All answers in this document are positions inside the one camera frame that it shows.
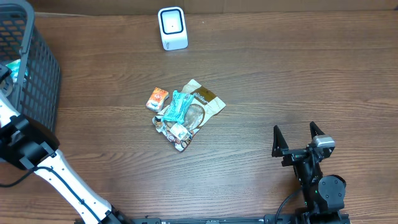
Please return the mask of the teal snack bar wrapper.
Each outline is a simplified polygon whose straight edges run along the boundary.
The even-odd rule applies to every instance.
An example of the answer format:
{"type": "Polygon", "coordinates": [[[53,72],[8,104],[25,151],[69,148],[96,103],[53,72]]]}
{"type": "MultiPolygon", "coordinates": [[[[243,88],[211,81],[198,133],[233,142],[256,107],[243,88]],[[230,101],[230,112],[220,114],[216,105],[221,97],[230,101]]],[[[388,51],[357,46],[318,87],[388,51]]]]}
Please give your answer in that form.
{"type": "Polygon", "coordinates": [[[173,92],[172,102],[165,111],[162,120],[175,121],[178,124],[183,124],[185,120],[185,114],[188,111],[193,99],[193,95],[175,90],[173,92]]]}

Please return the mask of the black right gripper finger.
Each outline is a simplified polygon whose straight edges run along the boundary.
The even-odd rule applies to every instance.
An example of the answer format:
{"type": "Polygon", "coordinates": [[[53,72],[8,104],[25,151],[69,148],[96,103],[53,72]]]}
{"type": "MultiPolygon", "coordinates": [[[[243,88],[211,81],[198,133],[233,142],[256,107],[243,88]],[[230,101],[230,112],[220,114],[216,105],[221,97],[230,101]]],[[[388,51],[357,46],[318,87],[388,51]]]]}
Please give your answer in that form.
{"type": "Polygon", "coordinates": [[[282,157],[289,147],[280,131],[278,125],[274,126],[273,129],[273,146],[272,146],[272,157],[282,157]]]}
{"type": "Polygon", "coordinates": [[[315,136],[325,135],[325,133],[316,125],[316,123],[314,121],[312,121],[310,123],[310,132],[311,132],[312,139],[315,136]]]}

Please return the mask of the orange tissue pack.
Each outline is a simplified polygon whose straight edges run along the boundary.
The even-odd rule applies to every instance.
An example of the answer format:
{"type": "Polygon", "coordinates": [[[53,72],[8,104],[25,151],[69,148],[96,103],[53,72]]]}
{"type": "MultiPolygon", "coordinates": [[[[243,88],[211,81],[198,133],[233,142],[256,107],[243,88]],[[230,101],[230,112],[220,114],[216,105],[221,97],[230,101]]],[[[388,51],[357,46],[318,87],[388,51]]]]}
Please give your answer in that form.
{"type": "Polygon", "coordinates": [[[162,110],[164,102],[168,97],[169,97],[168,91],[155,87],[151,96],[147,100],[146,108],[158,113],[162,110]]]}

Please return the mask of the teal tissue pack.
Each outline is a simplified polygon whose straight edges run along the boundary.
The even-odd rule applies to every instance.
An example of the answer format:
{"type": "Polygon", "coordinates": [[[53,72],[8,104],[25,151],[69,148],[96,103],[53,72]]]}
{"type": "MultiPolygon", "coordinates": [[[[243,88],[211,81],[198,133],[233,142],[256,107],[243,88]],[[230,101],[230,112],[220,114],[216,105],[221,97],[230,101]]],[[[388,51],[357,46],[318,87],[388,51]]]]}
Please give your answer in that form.
{"type": "Polygon", "coordinates": [[[20,59],[10,62],[6,65],[6,67],[11,70],[10,77],[12,78],[12,81],[14,83],[17,83],[20,65],[21,65],[20,59]]]}

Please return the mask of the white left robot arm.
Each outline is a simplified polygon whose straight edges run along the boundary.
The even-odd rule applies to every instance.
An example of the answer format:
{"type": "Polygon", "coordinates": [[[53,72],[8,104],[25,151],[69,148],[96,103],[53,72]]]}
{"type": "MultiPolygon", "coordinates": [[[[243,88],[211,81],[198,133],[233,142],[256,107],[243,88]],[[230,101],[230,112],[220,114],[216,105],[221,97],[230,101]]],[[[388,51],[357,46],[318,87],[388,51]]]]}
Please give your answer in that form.
{"type": "Polygon", "coordinates": [[[59,78],[51,87],[37,84],[22,72],[16,97],[1,96],[1,159],[52,185],[80,214],[83,223],[130,223],[119,210],[96,194],[71,168],[53,131],[59,78]]]}

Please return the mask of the green lidded jar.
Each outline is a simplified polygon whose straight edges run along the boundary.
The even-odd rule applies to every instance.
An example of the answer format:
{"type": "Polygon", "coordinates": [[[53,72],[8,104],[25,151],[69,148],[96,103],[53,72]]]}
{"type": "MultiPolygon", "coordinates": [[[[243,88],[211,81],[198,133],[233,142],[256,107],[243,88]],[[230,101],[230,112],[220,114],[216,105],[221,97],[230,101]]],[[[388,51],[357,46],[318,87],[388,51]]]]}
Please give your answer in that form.
{"type": "Polygon", "coordinates": [[[8,97],[8,96],[12,93],[13,87],[14,87],[14,82],[13,82],[12,79],[3,80],[3,81],[1,82],[1,86],[0,86],[0,88],[1,88],[1,93],[2,93],[5,97],[8,97]]]}

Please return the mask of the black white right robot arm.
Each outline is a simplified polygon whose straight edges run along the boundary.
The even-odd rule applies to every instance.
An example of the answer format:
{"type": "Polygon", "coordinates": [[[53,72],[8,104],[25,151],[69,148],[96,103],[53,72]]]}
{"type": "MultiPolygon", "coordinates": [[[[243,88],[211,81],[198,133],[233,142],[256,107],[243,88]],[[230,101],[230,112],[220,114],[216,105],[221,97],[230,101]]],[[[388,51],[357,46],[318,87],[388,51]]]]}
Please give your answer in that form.
{"type": "Polygon", "coordinates": [[[345,207],[346,181],[339,175],[324,176],[320,163],[329,158],[335,149],[335,140],[325,134],[315,122],[310,123],[312,141],[301,149],[290,150],[277,125],[273,129],[272,157],[281,157],[282,166],[292,166],[300,188],[289,195],[276,214],[265,215],[271,223],[349,223],[349,215],[340,213],[345,207]],[[303,194],[305,206],[293,214],[282,215],[285,204],[303,194]]]}

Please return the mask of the beige brown snack pouch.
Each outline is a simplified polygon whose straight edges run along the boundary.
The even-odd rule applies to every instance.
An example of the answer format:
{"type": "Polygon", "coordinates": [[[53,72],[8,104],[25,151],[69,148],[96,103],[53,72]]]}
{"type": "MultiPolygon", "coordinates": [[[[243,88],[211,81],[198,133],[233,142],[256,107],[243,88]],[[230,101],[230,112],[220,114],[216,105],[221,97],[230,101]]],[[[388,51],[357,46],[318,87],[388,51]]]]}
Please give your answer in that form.
{"type": "Polygon", "coordinates": [[[169,105],[152,118],[156,131],[163,134],[180,152],[188,147],[203,125],[226,106],[218,96],[194,79],[190,80],[181,92],[194,96],[183,124],[162,120],[169,105]]]}

